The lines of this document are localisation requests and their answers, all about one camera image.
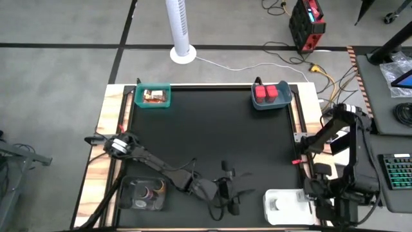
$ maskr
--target keyboard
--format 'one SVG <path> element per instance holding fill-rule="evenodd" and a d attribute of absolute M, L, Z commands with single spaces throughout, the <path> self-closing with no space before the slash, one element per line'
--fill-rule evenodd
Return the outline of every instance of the keyboard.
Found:
<path fill-rule="evenodd" d="M 378 158 L 390 189 L 412 189 L 412 156 L 410 154 L 386 154 L 379 155 Z"/>

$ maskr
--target wooden table frame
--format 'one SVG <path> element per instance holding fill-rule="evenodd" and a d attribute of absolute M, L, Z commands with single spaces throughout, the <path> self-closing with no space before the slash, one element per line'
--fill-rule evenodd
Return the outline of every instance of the wooden table frame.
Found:
<path fill-rule="evenodd" d="M 321 109 L 317 98 L 315 86 L 313 83 L 290 83 L 296 88 L 292 88 L 294 99 L 291 103 L 293 111 L 294 130 L 296 133 L 307 132 L 317 133 L 321 129 L 319 119 L 321 117 Z M 249 85 L 250 83 L 230 83 L 230 84 L 174 84 L 178 86 L 218 86 L 218 85 Z M 110 84 L 106 88 L 102 110 L 97 124 L 97 132 L 103 135 L 111 135 L 120 132 L 119 124 L 123 129 L 127 130 L 129 125 L 129 115 L 131 105 L 133 103 L 134 86 L 123 84 Z M 326 151 L 330 151 L 329 146 L 325 146 Z M 103 153 L 103 145 L 93 146 L 91 148 L 89 159 Z M 322 162 L 329 164 L 332 167 L 332 176 L 330 179 L 337 178 L 336 168 L 333 162 L 333 157 L 327 154 L 319 154 L 314 158 L 314 162 Z M 107 155 L 93 161 L 86 167 L 83 183 L 80 187 L 79 197 L 71 228 L 81 226 L 87 221 L 89 216 L 94 212 L 100 201 L 103 199 L 105 192 L 110 187 L 111 183 L 116 179 L 120 169 L 121 162 L 119 160 L 111 160 Z M 303 164 L 302 167 L 308 176 L 311 175 L 310 167 Z M 112 226 L 113 213 L 115 211 L 115 196 L 110 201 L 110 204 L 101 216 L 95 227 Z M 136 230 L 144 229 L 145 231 L 153 230 L 147 228 L 136 228 Z M 174 230 L 187 230 L 187 228 L 174 228 Z M 226 230 L 277 230 L 285 228 L 225 228 Z M 190 228 L 190 230 L 208 230 L 207 228 Z"/>

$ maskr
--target blue bin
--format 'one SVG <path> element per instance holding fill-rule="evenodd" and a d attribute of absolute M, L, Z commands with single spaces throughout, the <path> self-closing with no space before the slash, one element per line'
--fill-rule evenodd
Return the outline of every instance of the blue bin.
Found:
<path fill-rule="evenodd" d="M 146 103 L 143 102 L 144 90 L 165 90 L 166 102 L 163 103 Z M 168 108 L 172 98 L 171 88 L 169 83 L 139 83 L 136 86 L 135 103 L 141 108 Z"/>
<path fill-rule="evenodd" d="M 257 103 L 255 100 L 255 86 L 258 83 L 252 85 L 252 102 L 253 106 L 257 110 L 270 110 L 270 109 L 279 109 L 287 106 L 292 102 L 292 92 L 290 91 L 289 84 L 286 81 L 281 81 L 275 84 L 277 89 L 278 96 L 274 102 L 266 102 L 264 100 L 262 103 Z"/>

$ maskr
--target gray carpet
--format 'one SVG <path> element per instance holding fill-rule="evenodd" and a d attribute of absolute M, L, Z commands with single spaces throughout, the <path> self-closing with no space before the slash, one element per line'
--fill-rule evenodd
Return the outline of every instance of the gray carpet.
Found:
<path fill-rule="evenodd" d="M 295 0 L 287 2 L 291 11 Z M 328 22 L 321 46 L 380 45 L 412 20 L 408 8 L 393 24 L 383 24 L 382 16 L 402 1 L 377 0 L 354 27 L 361 1 L 319 2 Z M 0 43 L 116 44 L 130 4 L 131 0 L 0 0 Z M 292 45 L 288 17 L 268 15 L 260 0 L 188 0 L 187 15 L 192 44 L 282 41 Z M 127 43 L 172 43 L 164 0 L 138 1 Z M 90 149 L 83 138 L 93 133 L 97 123 L 115 54 L 116 50 L 0 48 L 0 130 L 9 142 L 31 144 L 38 153 L 53 157 L 50 167 L 31 171 L 11 231 L 68 229 Z M 279 54 L 296 56 L 295 52 Z M 198 50 L 198 56 L 231 68 L 285 65 L 259 51 Z M 308 60 L 335 79 L 351 66 L 346 52 L 315 52 Z M 314 82 L 318 91 L 327 83 L 322 75 L 309 73 L 307 64 L 293 68 Z M 145 82 L 251 82 L 256 76 L 268 82 L 304 81 L 300 73 L 277 66 L 232 72 L 199 60 L 187 66 L 174 64 L 168 50 L 125 50 L 116 83 L 134 83 L 137 77 Z M 358 88 L 356 81 L 348 86 Z M 319 97 L 328 99 L 331 92 L 328 88 Z M 365 109 L 360 92 L 346 102 Z M 408 231 L 411 219 L 411 215 L 378 209 L 363 227 Z"/>

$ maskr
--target red cube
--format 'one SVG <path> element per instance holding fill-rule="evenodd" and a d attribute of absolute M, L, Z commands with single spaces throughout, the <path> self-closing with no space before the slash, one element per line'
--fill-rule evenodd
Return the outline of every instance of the red cube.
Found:
<path fill-rule="evenodd" d="M 274 102 L 278 95 L 276 86 L 274 85 L 266 86 L 266 91 L 268 93 L 266 101 L 269 103 Z"/>
<path fill-rule="evenodd" d="M 265 100 L 266 91 L 264 86 L 256 86 L 255 87 L 255 100 L 257 103 L 263 103 Z"/>

